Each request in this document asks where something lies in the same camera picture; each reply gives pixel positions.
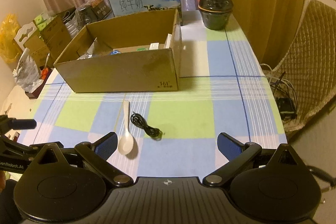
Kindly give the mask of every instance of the table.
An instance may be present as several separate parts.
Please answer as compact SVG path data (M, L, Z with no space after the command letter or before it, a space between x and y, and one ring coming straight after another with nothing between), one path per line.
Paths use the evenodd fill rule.
M198 11L184 13L178 92L75 94L53 71L31 111L35 130L22 131L30 145L60 141L64 147L124 133L123 100L130 111L164 132L155 141L130 123L135 148L108 159L130 175L202 178L227 162L216 139L226 132L263 148L286 143L280 115L258 61L231 16L226 31L207 29Z

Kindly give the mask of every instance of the yellow plastic bag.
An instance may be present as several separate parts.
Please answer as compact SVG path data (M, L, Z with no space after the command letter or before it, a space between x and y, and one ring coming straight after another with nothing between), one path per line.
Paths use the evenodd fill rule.
M10 64L18 60L22 54L22 50L15 42L14 37L17 31L20 30L17 16L13 14L7 15L0 26L0 56L7 63Z

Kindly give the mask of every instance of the coiled black cable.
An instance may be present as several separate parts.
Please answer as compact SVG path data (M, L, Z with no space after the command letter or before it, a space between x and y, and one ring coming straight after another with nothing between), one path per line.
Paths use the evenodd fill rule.
M131 115L131 122L134 124L136 127L141 128L145 130L146 134L150 136L151 138L157 138L159 137L161 131L158 128L153 128L150 127L144 117L142 117L139 113L133 112Z

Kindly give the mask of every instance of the white spoon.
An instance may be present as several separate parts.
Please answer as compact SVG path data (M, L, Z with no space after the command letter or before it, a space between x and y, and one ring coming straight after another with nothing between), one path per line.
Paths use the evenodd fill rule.
M121 137L118 143L118 151L122 155L127 155L132 151L134 139L129 132L129 101L124 101L124 121L125 121L125 135Z

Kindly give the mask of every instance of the quilted fabric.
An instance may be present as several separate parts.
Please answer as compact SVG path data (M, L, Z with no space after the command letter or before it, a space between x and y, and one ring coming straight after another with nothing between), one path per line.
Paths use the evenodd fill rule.
M336 94L335 34L336 10L311 0L288 52L273 70L274 75L286 72L297 95L298 116L285 122L286 134L301 129Z

